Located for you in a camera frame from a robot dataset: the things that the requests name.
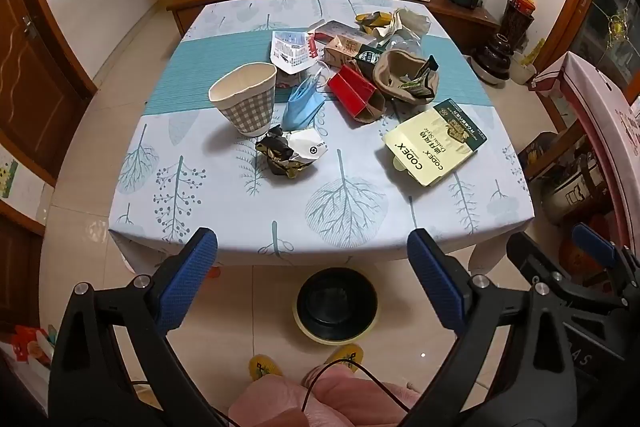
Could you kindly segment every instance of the black vase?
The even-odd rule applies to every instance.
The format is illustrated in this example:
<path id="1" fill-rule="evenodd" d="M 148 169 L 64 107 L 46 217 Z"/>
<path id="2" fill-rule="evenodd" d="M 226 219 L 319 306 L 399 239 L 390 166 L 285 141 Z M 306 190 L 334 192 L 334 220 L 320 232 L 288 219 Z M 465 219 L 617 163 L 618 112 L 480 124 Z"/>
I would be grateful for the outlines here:
<path id="1" fill-rule="evenodd" d="M 476 49 L 473 58 L 483 70 L 499 80 L 509 80 L 509 66 L 511 66 L 511 47 L 507 37 L 496 33 L 487 44 Z"/>

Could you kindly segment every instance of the blue face mask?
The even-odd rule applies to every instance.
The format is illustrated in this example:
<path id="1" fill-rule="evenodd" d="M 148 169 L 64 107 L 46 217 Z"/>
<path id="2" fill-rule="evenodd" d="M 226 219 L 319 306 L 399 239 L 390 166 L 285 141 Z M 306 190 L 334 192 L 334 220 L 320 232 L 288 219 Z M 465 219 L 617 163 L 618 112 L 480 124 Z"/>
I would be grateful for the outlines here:
<path id="1" fill-rule="evenodd" d="M 308 77 L 293 90 L 282 115 L 282 130 L 297 131 L 306 129 L 311 124 L 318 109 L 324 103 L 324 95 L 317 91 L 319 70 L 314 76 Z"/>

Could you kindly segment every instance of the yellow slipper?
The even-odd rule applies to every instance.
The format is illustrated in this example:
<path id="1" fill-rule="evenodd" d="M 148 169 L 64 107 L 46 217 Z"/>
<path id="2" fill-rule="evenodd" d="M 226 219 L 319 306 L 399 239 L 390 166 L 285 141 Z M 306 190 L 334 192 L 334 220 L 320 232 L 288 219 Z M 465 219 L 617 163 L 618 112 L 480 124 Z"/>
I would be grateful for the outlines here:
<path id="1" fill-rule="evenodd" d="M 325 363 L 331 363 L 338 359 L 349 359 L 357 363 L 362 363 L 362 357 L 364 357 L 364 351 L 358 344 L 346 344 L 345 346 L 338 347 L 332 354 L 326 359 Z M 352 363 L 341 362 L 348 366 L 354 373 L 358 368 Z"/>
<path id="2" fill-rule="evenodd" d="M 264 375 L 279 375 L 282 376 L 282 370 L 278 367 L 278 364 L 273 361 L 272 358 L 267 355 L 255 355 L 249 360 L 249 374 L 253 381 Z"/>

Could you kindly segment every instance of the pink pajama pants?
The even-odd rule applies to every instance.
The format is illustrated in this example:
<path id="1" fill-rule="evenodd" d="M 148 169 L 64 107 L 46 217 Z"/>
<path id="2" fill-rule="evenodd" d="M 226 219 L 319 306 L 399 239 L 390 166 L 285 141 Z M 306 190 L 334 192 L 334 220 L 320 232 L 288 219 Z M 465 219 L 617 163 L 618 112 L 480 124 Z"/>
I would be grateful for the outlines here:
<path id="1" fill-rule="evenodd" d="M 404 417 L 404 410 L 377 384 L 357 378 L 341 363 L 320 376 L 301 413 L 306 390 L 323 367 L 313 369 L 302 385 L 265 375 L 233 403 L 229 417 L 241 427 L 383 427 L 395 426 Z M 385 386 L 409 408 L 420 398 L 415 391 L 398 385 Z"/>

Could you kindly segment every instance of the checkered paper cup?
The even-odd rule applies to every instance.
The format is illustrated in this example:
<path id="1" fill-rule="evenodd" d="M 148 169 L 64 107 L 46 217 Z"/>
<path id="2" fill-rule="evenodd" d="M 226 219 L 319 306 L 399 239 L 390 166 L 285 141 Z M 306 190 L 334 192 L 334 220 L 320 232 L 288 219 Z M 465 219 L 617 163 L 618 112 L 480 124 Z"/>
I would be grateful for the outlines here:
<path id="1" fill-rule="evenodd" d="M 209 88 L 209 100 L 245 136 L 269 130 L 275 99 L 276 67 L 252 62 L 227 73 Z"/>

